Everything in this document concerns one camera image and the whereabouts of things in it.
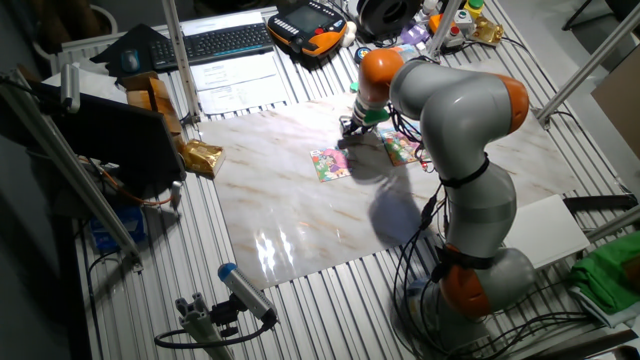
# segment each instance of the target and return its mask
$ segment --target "bottle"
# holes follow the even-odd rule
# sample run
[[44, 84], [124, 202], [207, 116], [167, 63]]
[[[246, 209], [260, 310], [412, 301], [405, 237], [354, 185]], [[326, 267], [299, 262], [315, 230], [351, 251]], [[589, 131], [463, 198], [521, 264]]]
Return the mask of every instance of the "bottle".
[[484, 0], [469, 0], [464, 8], [469, 11], [472, 18], [477, 19], [482, 9], [484, 9]]
[[429, 21], [429, 17], [435, 12], [439, 0], [424, 0], [420, 9], [421, 22]]

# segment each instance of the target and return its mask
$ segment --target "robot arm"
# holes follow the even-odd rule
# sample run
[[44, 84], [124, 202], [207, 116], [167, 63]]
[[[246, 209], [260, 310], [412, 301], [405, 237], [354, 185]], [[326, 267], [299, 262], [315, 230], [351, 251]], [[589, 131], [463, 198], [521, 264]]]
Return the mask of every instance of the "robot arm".
[[524, 122], [524, 86], [501, 75], [412, 61], [396, 73], [390, 100], [420, 119], [425, 148], [449, 196], [442, 295], [469, 318], [506, 307], [527, 291], [534, 270], [521, 252], [500, 248], [515, 218], [515, 188], [484, 148]]

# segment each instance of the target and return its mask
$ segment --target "orange cable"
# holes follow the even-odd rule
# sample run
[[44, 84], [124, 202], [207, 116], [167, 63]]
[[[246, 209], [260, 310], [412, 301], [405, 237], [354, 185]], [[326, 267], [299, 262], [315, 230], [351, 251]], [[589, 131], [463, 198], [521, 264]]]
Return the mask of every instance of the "orange cable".
[[[86, 163], [89, 162], [89, 160], [85, 160], [85, 159], [80, 159]], [[147, 200], [143, 200], [140, 198], [137, 198], [131, 194], [129, 194], [127, 191], [125, 191], [124, 189], [122, 189], [120, 187], [120, 185], [118, 185], [118, 183], [111, 177], [111, 175], [109, 175], [108, 172], [106, 172], [104, 169], [100, 168], [100, 170], [102, 170], [102, 175], [104, 175], [107, 179], [109, 179], [109, 181], [111, 182], [111, 184], [113, 185], [113, 187], [118, 190], [120, 193], [122, 193], [123, 195], [127, 196], [130, 199], [133, 199], [137, 202], [139, 202], [140, 204], [143, 205], [162, 205], [162, 204], [166, 204], [169, 201], [171, 201], [173, 199], [173, 196], [170, 196], [168, 199], [166, 200], [162, 200], [162, 201], [147, 201]]]

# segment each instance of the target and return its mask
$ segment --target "slotted aluminum table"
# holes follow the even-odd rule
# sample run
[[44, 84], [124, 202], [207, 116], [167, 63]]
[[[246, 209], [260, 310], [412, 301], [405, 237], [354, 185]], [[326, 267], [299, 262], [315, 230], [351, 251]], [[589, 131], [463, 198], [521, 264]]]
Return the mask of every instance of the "slotted aluminum table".
[[[262, 10], [265, 18], [275, 8]], [[504, 10], [494, 0], [485, 1], [483, 14], [503, 24], [505, 35], [526, 46]], [[166, 27], [158, 27], [166, 33]], [[108, 36], [65, 44], [63, 52], [52, 61], [54, 73], [64, 63], [89, 58], [102, 52], [117, 40]], [[285, 83], [289, 100], [261, 108], [206, 118], [217, 121], [261, 110], [318, 99], [349, 91], [357, 81], [357, 67], [353, 52], [362, 44], [355, 43], [341, 49], [331, 60], [316, 61], [315, 70], [294, 63], [276, 49], [276, 63]], [[443, 66], [459, 67], [485, 59], [498, 59], [512, 77], [527, 87], [531, 103], [541, 108], [557, 87], [535, 61], [535, 56], [511, 43], [503, 42], [495, 49], [472, 46], [455, 55], [445, 56]], [[172, 95], [176, 110], [186, 114], [187, 108], [177, 72], [161, 76]], [[572, 112], [570, 107], [559, 110]], [[198, 138], [197, 127], [185, 128], [189, 138]], [[579, 121], [564, 115], [554, 115], [549, 136], [558, 146], [570, 168], [579, 179], [582, 189], [565, 194], [566, 197], [622, 194], [616, 174]], [[212, 181], [188, 174], [178, 212], [180, 218], [169, 224], [175, 214], [169, 207], [151, 209], [163, 211], [163, 216], [149, 221], [150, 240], [140, 245], [142, 272], [133, 272], [119, 255], [99, 263], [91, 277], [81, 275], [82, 288], [94, 359], [206, 359], [202, 350], [168, 350], [158, 348], [153, 337], [179, 329], [174, 301], [190, 299], [201, 292], [209, 305], [226, 301], [229, 292], [218, 280], [217, 269], [233, 262], [234, 255], [225, 227], [216, 189]], [[167, 194], [158, 194], [158, 199]], [[593, 211], [578, 214], [576, 220], [583, 228], [594, 228], [619, 213]], [[615, 236], [592, 245], [595, 249]], [[82, 274], [100, 254], [88, 245], [84, 237], [76, 239], [78, 264]], [[366, 256], [265, 290], [278, 309], [280, 325], [257, 339], [232, 349], [237, 359], [401, 359], [414, 358], [394, 334], [391, 291], [400, 250]], [[538, 274], [530, 300], [508, 315], [497, 316], [491, 326], [499, 332], [509, 330], [537, 315], [557, 311], [577, 311], [576, 303], [562, 286], [547, 287], [562, 279], [573, 265], [566, 259]], [[429, 249], [419, 246], [411, 263], [415, 276], [424, 276], [432, 266]], [[92, 301], [88, 283], [95, 294]], [[259, 324], [250, 314], [240, 316], [241, 334], [257, 330]], [[590, 331], [593, 325], [566, 326], [561, 330], [539, 331], [519, 343], [512, 357], [524, 357], [568, 338]], [[175, 339], [187, 341], [185, 336]]]

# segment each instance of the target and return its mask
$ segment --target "colorful card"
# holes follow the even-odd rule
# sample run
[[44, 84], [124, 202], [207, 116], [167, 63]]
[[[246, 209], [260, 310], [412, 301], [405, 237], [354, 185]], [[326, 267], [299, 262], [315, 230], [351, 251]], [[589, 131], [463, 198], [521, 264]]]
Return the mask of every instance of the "colorful card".
[[379, 132], [393, 166], [400, 166], [418, 160], [415, 157], [418, 143], [409, 141], [404, 134], [394, 129], [380, 129]]
[[313, 166], [316, 168], [318, 179], [321, 182], [327, 182], [351, 176], [347, 155], [347, 150], [336, 148], [313, 150], [311, 159], [313, 160]]

